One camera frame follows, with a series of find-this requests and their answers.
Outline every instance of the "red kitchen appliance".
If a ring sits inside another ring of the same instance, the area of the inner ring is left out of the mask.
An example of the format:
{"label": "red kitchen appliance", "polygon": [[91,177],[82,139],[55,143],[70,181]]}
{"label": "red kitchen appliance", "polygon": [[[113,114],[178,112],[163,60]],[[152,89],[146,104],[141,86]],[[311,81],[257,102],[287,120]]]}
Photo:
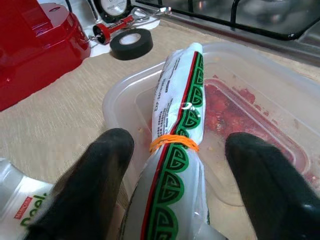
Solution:
{"label": "red kitchen appliance", "polygon": [[37,0],[0,0],[0,111],[54,82],[90,55],[77,17]]}

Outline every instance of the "rolled plastic bag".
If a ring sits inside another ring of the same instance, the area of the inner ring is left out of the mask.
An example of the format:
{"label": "rolled plastic bag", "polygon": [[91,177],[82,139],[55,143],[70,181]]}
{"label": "rolled plastic bag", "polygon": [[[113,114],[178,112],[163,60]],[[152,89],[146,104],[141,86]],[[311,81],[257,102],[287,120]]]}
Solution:
{"label": "rolled plastic bag", "polygon": [[202,53],[202,45],[193,43],[165,62],[153,103],[153,153],[122,220],[122,240],[226,239],[209,226],[197,153],[206,109]]}

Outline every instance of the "kitchen countertop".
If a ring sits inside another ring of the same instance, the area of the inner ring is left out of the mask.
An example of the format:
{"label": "kitchen countertop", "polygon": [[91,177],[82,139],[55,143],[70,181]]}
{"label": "kitchen countertop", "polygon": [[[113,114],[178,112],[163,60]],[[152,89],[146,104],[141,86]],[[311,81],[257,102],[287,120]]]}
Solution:
{"label": "kitchen countertop", "polygon": [[[0,157],[26,175],[54,183],[106,130],[102,101],[107,91],[126,76],[162,62],[193,42],[224,42],[171,22],[151,31],[151,52],[120,61],[110,54],[86,59],[81,66],[18,104],[0,113]],[[257,50],[301,75],[320,81],[320,68]],[[123,188],[120,202],[127,204]]]}

